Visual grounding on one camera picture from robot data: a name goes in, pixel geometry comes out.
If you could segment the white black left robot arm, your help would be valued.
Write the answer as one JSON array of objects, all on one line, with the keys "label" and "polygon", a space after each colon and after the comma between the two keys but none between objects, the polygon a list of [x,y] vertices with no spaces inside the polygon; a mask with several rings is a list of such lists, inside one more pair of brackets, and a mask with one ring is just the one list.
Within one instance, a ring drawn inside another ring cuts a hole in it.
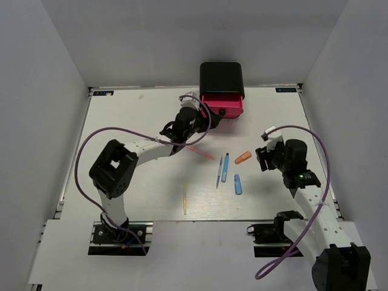
[{"label": "white black left robot arm", "polygon": [[183,107],[174,121],[168,122],[160,135],[169,139],[168,144],[145,139],[123,144],[113,139],[107,143],[89,171],[89,177],[101,198],[101,222],[112,240],[121,242],[128,235],[129,219],[124,209],[123,194],[129,187],[137,166],[151,160],[175,155],[195,133],[214,129],[226,116],[225,110],[210,116],[201,111]]}]

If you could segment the pink top drawer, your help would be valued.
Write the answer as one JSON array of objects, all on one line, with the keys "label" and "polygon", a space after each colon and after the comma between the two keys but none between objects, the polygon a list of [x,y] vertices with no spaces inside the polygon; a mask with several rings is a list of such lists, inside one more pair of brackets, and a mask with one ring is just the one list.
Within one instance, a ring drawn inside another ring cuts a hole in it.
[{"label": "pink top drawer", "polygon": [[216,115],[237,118],[244,112],[244,97],[236,92],[210,92],[202,96],[202,102]]}]

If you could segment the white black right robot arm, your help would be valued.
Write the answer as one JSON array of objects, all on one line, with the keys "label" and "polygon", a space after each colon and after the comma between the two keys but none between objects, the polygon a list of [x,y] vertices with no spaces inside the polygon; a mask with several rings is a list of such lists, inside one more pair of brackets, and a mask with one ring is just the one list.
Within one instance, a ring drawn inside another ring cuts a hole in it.
[{"label": "white black right robot arm", "polygon": [[283,183],[303,210],[279,212],[274,236],[297,243],[312,265],[316,290],[366,290],[371,256],[345,233],[323,200],[318,177],[307,167],[307,145],[298,139],[269,141],[255,150],[261,170],[279,170]]}]

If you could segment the blue eraser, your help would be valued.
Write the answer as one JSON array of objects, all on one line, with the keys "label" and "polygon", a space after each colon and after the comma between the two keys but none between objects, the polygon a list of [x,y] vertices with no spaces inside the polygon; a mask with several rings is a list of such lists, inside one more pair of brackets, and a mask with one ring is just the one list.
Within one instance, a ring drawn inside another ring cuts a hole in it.
[{"label": "blue eraser", "polygon": [[235,194],[241,195],[243,193],[243,188],[242,188],[240,176],[238,174],[234,175],[234,186],[235,186]]}]

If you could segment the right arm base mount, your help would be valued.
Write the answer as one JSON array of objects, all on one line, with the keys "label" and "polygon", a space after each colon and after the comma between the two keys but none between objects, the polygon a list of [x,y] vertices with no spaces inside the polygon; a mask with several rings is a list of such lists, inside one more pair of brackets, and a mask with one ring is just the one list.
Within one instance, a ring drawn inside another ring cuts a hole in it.
[{"label": "right arm base mount", "polygon": [[251,224],[246,229],[253,236],[255,258],[280,258],[292,245],[292,240],[284,234],[284,223],[293,219],[304,219],[295,211],[278,212],[270,223]]}]

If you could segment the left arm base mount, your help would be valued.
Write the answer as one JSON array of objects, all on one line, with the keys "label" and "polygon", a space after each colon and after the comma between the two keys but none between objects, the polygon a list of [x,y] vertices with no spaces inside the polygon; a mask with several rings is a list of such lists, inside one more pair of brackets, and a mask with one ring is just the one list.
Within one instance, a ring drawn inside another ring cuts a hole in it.
[{"label": "left arm base mount", "polygon": [[[138,236],[146,252],[148,252],[152,241],[153,223],[129,222],[129,229]],[[146,253],[131,233],[118,230],[114,235],[101,222],[94,222],[88,255],[146,256]]]}]

